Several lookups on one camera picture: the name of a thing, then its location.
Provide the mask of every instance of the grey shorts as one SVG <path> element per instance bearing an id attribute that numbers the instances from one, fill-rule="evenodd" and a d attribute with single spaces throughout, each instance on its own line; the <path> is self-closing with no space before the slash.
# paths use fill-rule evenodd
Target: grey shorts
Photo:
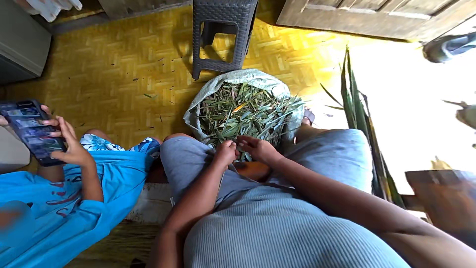
<path id="1" fill-rule="evenodd" d="M 175 137 L 161 145 L 160 158 L 175 202 L 211 163 L 214 153 L 213 149 L 189 137 Z M 284 156 L 319 174 L 371 192 L 372 155 L 360 130 L 326 132 L 290 147 Z M 291 186 L 277 173 L 270 175 L 268 183 Z M 217 203 L 260 185 L 229 169 L 223 175 Z"/>

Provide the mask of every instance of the floral shorts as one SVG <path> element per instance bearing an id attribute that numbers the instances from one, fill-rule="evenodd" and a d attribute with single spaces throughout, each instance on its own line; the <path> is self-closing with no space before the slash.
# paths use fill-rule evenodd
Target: floral shorts
<path id="1" fill-rule="evenodd" d="M 108 142 L 94 134 L 84 134 L 79 140 L 79 143 L 88 151 L 125 151 L 121 146 Z M 128 151 L 141 152 L 155 159 L 159 156 L 160 144 L 155 139 L 147 137 L 140 144 L 130 148 Z"/>

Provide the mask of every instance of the hand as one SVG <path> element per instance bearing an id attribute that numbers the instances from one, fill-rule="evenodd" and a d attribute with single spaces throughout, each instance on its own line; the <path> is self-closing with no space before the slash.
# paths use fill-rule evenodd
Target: hand
<path id="1" fill-rule="evenodd" d="M 51 157 L 69 164 L 79 165 L 81 167 L 87 167 L 91 165 L 96 166 L 92 156 L 77 140 L 73 126 L 66 122 L 61 116 L 56 116 L 56 119 L 58 120 L 61 132 L 68 143 L 68 150 L 65 153 L 61 151 L 52 152 Z"/>
<path id="2" fill-rule="evenodd" d="M 239 155 L 236 148 L 237 145 L 233 141 L 224 141 L 222 144 L 217 146 L 217 152 L 215 153 L 213 162 L 227 167 L 229 164 L 233 163 Z"/>
<path id="3" fill-rule="evenodd" d="M 50 109 L 48 108 L 48 106 L 42 105 L 41 109 L 51 117 L 51 112 L 50 112 Z M 42 124 L 43 125 L 50 125 L 52 127 L 55 127 L 55 126 L 59 125 L 59 122 L 56 119 L 49 119 L 49 120 L 43 120 Z M 0 115 L 0 126 L 7 126 L 7 125 L 8 125 L 7 119 L 5 119 L 5 117 Z M 62 137 L 62 134 L 61 134 L 60 131 L 55 131 L 55 132 L 51 132 L 49 134 L 49 136 L 50 137 Z"/>
<path id="4" fill-rule="evenodd" d="M 268 166 L 272 166 L 284 157 L 267 141 L 249 136 L 238 136 L 237 141 L 238 146 L 243 151 L 248 152 L 253 159 Z"/>

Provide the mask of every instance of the grey ribbed shirt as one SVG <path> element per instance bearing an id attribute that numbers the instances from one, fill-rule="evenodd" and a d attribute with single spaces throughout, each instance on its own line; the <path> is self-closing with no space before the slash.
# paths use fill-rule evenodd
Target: grey ribbed shirt
<path id="1" fill-rule="evenodd" d="M 409 267 L 369 230 L 292 190 L 259 186 L 229 200 L 191 229 L 186 267 Z"/>

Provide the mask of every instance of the person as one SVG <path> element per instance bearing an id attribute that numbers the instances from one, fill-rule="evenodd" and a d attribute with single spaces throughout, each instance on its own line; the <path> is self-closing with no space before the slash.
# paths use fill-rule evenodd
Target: person
<path id="1" fill-rule="evenodd" d="M 50 114 L 48 107 L 41 108 Z M 6 123 L 0 118 L 0 124 Z M 0 175 L 0 207 L 21 201 L 31 208 L 23 214 L 34 219 L 29 226 L 23 221 L 30 237 L 22 237 L 15 246 L 0 241 L 0 267 L 63 267 L 107 236 L 135 205 L 160 149 L 161 141 L 148 137 L 126 151 L 97 129 L 78 141 L 74 127 L 60 116 L 42 123 L 59 126 L 50 136 L 64 137 L 68 150 L 51 157 L 67 165 L 40 166 L 35 175 Z M 21 213 L 3 211 L 3 216 L 3 230 L 21 231 L 14 226 L 22 223 Z"/>
<path id="2" fill-rule="evenodd" d="M 149 268 L 475 267 L 473 249 L 370 194 L 372 157 L 361 131 L 315 129 L 304 118 L 283 154 L 249 136 L 237 143 L 213 152 L 185 134 L 164 140 L 176 204 Z M 237 147 L 271 167 L 268 183 L 231 169 Z"/>

